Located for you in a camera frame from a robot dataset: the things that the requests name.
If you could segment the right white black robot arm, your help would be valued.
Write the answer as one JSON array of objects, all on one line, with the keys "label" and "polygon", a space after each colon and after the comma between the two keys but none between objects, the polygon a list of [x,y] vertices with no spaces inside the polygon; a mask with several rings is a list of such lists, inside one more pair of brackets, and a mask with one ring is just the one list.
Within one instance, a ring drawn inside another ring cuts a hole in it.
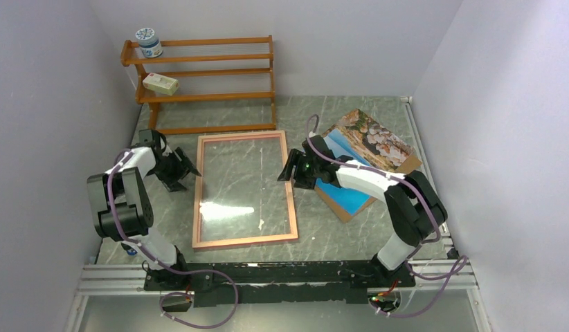
[{"label": "right white black robot arm", "polygon": [[448,213],[427,177],[414,170],[407,174],[383,171],[347,156],[335,156],[321,136],[308,137],[302,149],[291,149],[278,181],[292,181],[306,190],[317,182],[341,189],[356,190],[383,201],[392,223],[392,234],[372,258],[372,280],[390,286],[398,269],[411,258],[430,236],[439,240],[439,227]]}]

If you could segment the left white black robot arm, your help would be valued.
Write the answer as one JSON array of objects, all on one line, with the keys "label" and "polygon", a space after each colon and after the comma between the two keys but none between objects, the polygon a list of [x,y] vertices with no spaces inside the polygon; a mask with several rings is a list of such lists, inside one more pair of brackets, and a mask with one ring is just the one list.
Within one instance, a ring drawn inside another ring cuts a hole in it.
[{"label": "left white black robot arm", "polygon": [[186,190],[182,180],[200,176],[182,148],[171,148],[155,129],[138,133],[138,142],[124,149],[115,165],[88,177],[87,190],[94,228],[103,239],[122,243],[140,254],[152,273],[173,291],[183,289],[189,272],[177,247],[154,228],[154,211],[144,179],[154,175],[169,192]]}]

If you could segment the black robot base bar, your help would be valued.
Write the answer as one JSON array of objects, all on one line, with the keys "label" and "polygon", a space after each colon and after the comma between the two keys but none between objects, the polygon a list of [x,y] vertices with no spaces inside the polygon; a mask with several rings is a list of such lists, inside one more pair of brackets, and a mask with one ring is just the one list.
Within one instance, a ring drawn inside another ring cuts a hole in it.
[{"label": "black robot base bar", "polygon": [[190,291],[196,307],[219,304],[344,301],[365,304],[379,289],[411,288],[405,266],[381,272],[372,260],[185,263],[189,275],[146,270],[146,291]]}]

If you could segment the clear glass pane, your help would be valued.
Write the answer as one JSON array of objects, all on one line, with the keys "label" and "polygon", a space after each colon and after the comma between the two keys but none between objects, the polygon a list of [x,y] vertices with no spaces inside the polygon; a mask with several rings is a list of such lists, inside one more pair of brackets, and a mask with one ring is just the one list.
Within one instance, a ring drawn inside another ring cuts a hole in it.
[{"label": "clear glass pane", "polygon": [[199,203],[202,242],[266,237],[291,231],[281,140],[207,140]]}]

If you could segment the blue seascape photo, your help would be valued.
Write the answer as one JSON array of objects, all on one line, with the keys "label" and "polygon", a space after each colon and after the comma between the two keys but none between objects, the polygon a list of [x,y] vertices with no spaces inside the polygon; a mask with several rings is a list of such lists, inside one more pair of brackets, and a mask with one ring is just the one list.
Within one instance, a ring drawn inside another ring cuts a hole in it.
[{"label": "blue seascape photo", "polygon": [[[414,147],[360,109],[347,113],[319,136],[336,158],[351,156],[363,165],[387,172],[384,168],[399,165],[397,159],[416,154]],[[296,187],[296,170],[290,180]]]}]

